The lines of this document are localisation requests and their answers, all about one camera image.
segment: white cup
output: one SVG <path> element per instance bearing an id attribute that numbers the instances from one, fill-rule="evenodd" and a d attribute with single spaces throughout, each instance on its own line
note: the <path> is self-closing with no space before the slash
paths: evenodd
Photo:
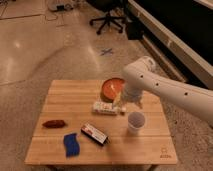
<path id="1" fill-rule="evenodd" d="M 128 116 L 128 130 L 132 134 L 137 134 L 145 124 L 145 117 L 140 112 L 132 112 Z"/>

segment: concrete floor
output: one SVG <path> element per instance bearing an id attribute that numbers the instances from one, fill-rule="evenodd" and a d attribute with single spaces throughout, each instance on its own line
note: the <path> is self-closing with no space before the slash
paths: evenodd
<path id="1" fill-rule="evenodd" d="M 149 55 L 138 41 L 128 41 L 106 27 L 101 36 L 88 21 L 102 15 L 86 3 L 70 12 L 46 11 L 44 0 L 10 2 L 0 20 L 0 170 L 48 170 L 24 164 L 35 124 L 54 79 L 107 79 Z M 101 56 L 103 49 L 113 54 Z M 166 77 L 158 66 L 158 74 Z M 162 100 L 179 158 L 175 166 L 156 170 L 213 170 L 213 131 L 199 119 Z M 141 166 L 82 166 L 66 170 L 142 170 Z"/>

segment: blue sponge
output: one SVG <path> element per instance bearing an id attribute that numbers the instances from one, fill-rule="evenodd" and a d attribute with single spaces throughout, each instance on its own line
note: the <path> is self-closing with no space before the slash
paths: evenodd
<path id="1" fill-rule="evenodd" d="M 64 145 L 66 147 L 66 157 L 76 156 L 80 152 L 80 146 L 76 140 L 76 133 L 64 136 Z"/>

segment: wooden table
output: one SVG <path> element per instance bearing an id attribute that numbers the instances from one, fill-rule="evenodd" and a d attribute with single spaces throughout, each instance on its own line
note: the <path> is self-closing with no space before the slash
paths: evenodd
<path id="1" fill-rule="evenodd" d="M 92 114 L 93 102 L 99 99 L 103 81 L 54 80 L 32 137 L 25 163 L 28 165 L 111 165 L 111 164 L 176 164 L 177 156 L 167 121 L 155 95 L 144 92 L 140 110 L 127 104 L 127 111 L 142 111 L 146 123 L 138 136 L 127 131 L 127 116 Z M 68 126 L 46 129 L 42 123 L 63 119 Z M 90 123 L 109 136 L 104 147 L 80 132 Z M 77 133 L 80 155 L 66 158 L 63 137 Z"/>

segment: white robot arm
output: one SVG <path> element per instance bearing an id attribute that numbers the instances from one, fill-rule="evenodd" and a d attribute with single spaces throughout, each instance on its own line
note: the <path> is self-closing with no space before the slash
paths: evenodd
<path id="1" fill-rule="evenodd" d="M 213 126 L 213 91 L 158 76 L 152 72 L 154 69 L 154 60 L 147 56 L 127 65 L 123 70 L 121 100 L 137 103 L 142 90 L 146 90 Z"/>

